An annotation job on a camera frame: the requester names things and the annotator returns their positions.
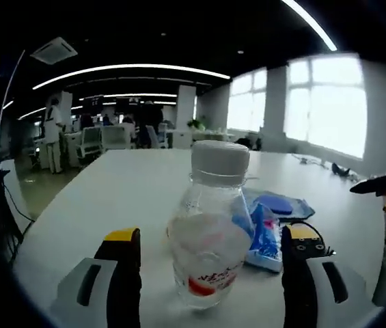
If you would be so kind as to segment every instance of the bottle label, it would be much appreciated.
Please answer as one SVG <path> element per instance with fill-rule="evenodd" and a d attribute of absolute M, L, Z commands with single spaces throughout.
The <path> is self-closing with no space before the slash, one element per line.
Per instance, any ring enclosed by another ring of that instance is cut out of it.
<path fill-rule="evenodd" d="M 210 275 L 200 275 L 198 277 L 188 276 L 189 292 L 196 296 L 209 296 L 217 291 L 229 287 L 234 282 L 239 268 L 243 261 L 235 266 L 229 266 L 222 272 L 215 272 Z"/>

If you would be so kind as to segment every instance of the desk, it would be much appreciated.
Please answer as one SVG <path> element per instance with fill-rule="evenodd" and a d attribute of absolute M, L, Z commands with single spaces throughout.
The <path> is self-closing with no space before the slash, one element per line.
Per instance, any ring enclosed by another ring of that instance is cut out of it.
<path fill-rule="evenodd" d="M 168 220 L 189 185 L 190 150 L 111 150 L 85 168 L 47 206 L 14 264 L 21 284 L 47 309 L 57 285 L 110 231 L 141 228 L 142 327 L 283 327 L 281 275 L 245 267 L 228 298 L 202 314 L 177 297 L 165 237 Z M 382 199 L 349 192 L 351 182 L 290 154 L 251 152 L 247 187 L 305 198 L 307 221 L 374 292 L 384 243 Z"/>

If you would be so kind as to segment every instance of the white bottle cap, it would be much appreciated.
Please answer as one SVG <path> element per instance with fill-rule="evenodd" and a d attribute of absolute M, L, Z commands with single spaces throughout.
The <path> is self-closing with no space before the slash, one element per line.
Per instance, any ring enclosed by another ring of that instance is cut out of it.
<path fill-rule="evenodd" d="M 191 153 L 192 178 L 212 186 L 242 185 L 249 157 L 249 149 L 237 143 L 196 141 Z"/>

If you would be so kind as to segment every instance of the office room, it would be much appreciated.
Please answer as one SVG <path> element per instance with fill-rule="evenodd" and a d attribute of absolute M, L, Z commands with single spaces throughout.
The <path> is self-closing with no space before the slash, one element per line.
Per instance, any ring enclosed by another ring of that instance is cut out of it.
<path fill-rule="evenodd" d="M 4 32 L 0 254 L 43 320 L 386 310 L 386 4 L 226 9 Z"/>

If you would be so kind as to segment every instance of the black cable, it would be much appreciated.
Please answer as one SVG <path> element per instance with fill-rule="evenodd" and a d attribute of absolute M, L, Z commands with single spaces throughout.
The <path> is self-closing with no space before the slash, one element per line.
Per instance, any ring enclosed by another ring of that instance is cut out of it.
<path fill-rule="evenodd" d="M 12 203 L 14 204 L 14 207 L 15 207 L 16 211 L 17 211 L 18 213 L 20 213 L 23 217 L 25 217 L 26 219 L 28 219 L 30 222 L 32 222 L 32 223 L 35 222 L 35 220 L 33 220 L 33 219 L 29 218 L 28 216 L 22 214 L 22 212 L 18 209 L 18 207 L 16 207 L 14 198 L 12 197 L 12 194 L 10 193 L 8 187 L 7 187 L 4 183 L 3 183 L 3 186 L 4 186 L 5 189 L 8 191 L 10 200 L 12 200 Z"/>
<path fill-rule="evenodd" d="M 310 227 L 312 230 L 314 230 L 317 233 L 317 235 L 319 236 L 320 241 L 323 244 L 323 247 L 326 249 L 326 245 L 325 245 L 325 241 L 323 240 L 323 236 L 315 227 L 313 227 L 308 222 L 301 221 L 301 220 L 293 221 L 293 222 L 290 223 L 290 225 L 292 226 L 293 224 L 298 224 L 298 223 L 304 224 L 304 225 Z M 335 254 L 335 251 L 332 248 L 328 247 L 328 249 L 326 250 L 326 256 L 331 256 L 331 255 L 334 255 L 334 254 Z"/>

